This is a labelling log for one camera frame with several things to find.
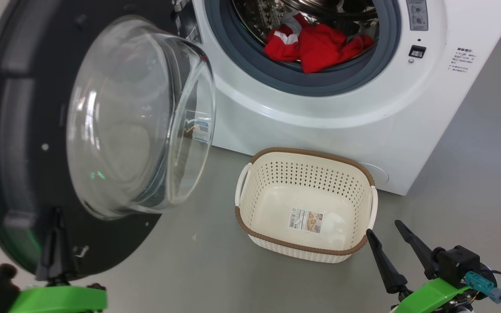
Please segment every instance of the brown basket rim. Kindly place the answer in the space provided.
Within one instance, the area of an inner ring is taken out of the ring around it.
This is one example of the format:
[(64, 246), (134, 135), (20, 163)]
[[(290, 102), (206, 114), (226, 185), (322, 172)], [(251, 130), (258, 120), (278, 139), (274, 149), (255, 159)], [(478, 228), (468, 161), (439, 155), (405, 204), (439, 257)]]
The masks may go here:
[[(311, 157), (318, 157), (318, 158), (323, 158), (323, 159), (328, 159), (336, 162), (341, 162), (348, 164), (350, 166), (354, 166), (366, 176), (368, 182), (370, 183), (370, 186), (374, 186), (374, 179), (372, 178), (372, 175), (368, 172), (368, 170), (362, 166), (360, 163), (342, 158), (341, 156), (336, 156), (328, 153), (322, 153), (322, 152), (317, 152), (317, 151), (309, 151), (309, 150), (303, 150), (303, 149), (294, 149), (294, 148), (268, 148), (260, 151), (256, 155), (253, 156), (253, 158), (250, 160), (252, 164), (256, 162), (260, 157), (262, 157), (265, 154), (268, 153), (274, 153), (274, 152), (283, 152), (283, 153), (294, 153), (294, 154), (303, 154), (303, 155), (309, 155)], [(346, 256), (349, 254), (353, 254), (357, 251), (359, 251), (364, 245), (366, 244), (367, 238), (366, 234), (363, 236), (360, 242), (358, 242), (354, 247), (347, 249), (347, 250), (329, 250), (329, 249), (320, 249), (320, 248), (313, 248), (313, 247), (308, 247), (308, 246), (302, 246), (300, 244), (294, 244), (290, 243), (287, 241), (283, 240), (278, 240), (276, 238), (272, 238), (270, 236), (265, 236), (263, 234), (257, 233), (254, 230), (251, 230), (244, 222), (243, 218), (241, 217), (241, 212), (240, 208), (238, 206), (235, 206), (235, 216), (237, 218), (237, 222), (239, 223), (239, 226), (243, 228), (243, 230), (256, 238), (266, 240), (268, 242), (272, 242), (274, 244), (279, 244), (280, 246), (288, 247), (288, 248), (293, 248), (297, 250), (302, 250), (306, 252), (312, 252), (312, 253), (320, 253), (320, 254), (329, 254), (333, 256)]]

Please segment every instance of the white and red garment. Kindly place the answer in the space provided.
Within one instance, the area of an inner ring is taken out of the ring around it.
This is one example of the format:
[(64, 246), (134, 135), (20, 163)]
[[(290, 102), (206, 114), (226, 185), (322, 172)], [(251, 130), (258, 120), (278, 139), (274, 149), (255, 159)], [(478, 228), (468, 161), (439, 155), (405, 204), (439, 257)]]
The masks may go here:
[(340, 64), (374, 44), (364, 34), (348, 42), (342, 31), (326, 24), (312, 26), (300, 13), (288, 15), (282, 22), (280, 29), (268, 34), (264, 53), (274, 61), (301, 60), (304, 73), (317, 73)]
[(278, 30), (272, 30), (266, 38), (264, 53), (270, 59), (280, 62), (294, 62), (299, 55), (299, 35), (303, 27), (310, 24), (302, 14), (286, 14), (282, 18), (282, 26)]

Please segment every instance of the basket handle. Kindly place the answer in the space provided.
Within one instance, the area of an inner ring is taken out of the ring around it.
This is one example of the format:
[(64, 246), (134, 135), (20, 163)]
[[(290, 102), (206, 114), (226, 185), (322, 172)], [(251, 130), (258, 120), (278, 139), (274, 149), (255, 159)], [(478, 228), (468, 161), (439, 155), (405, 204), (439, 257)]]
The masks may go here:
[(374, 228), (374, 221), (376, 220), (376, 214), (378, 214), (378, 190), (375, 186), (372, 188), (372, 202), (370, 206), (370, 222), (368, 222), (368, 229)]
[(249, 180), (249, 177), (251, 176), (251, 166), (252, 163), (247, 164), (241, 171), (241, 175), (239, 175), (239, 180), (237, 181), (237, 189), (235, 190), (235, 206), (239, 206), (241, 195), (243, 194), (244, 189), (247, 187), (247, 180)]

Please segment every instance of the floor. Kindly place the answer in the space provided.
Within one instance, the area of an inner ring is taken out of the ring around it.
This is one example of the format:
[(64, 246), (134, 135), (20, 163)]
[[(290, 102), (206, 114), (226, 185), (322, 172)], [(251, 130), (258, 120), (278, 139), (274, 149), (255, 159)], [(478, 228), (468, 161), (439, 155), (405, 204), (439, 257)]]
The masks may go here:
[[(367, 247), (326, 265), (250, 241), (233, 210), (235, 182), (249, 158), (213, 149), (192, 198), (165, 214), (129, 259), (79, 284), (107, 286), (108, 313), (389, 311), (397, 297), (385, 293)], [(501, 41), (409, 194), (380, 194), (374, 231), (415, 290), (426, 279), (396, 219), (431, 248), (460, 244), (501, 270)], [(25, 286), (32, 278), (21, 272), (16, 282)], [(501, 305), (485, 300), (475, 310), (501, 312)]]

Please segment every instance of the white washing machine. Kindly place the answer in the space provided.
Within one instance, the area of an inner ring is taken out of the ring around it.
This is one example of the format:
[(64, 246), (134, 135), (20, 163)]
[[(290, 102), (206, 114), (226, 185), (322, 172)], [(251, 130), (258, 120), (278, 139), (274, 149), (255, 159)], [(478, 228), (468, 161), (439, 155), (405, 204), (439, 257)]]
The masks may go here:
[(267, 59), (233, 4), (0, 0), (0, 247), (16, 264), (52, 280), (40, 260), (64, 234), (67, 279), (116, 266), (191, 194), (211, 144), (341, 155), (405, 194), (501, 36), (501, 0), (373, 0), (374, 48), (305, 75)]
[(261, 54), (231, 0), (194, 0), (217, 86), (213, 144), (340, 155), (364, 163), (377, 188), (407, 194), (501, 37), (501, 0), (373, 2), (375, 49), (305, 75)]

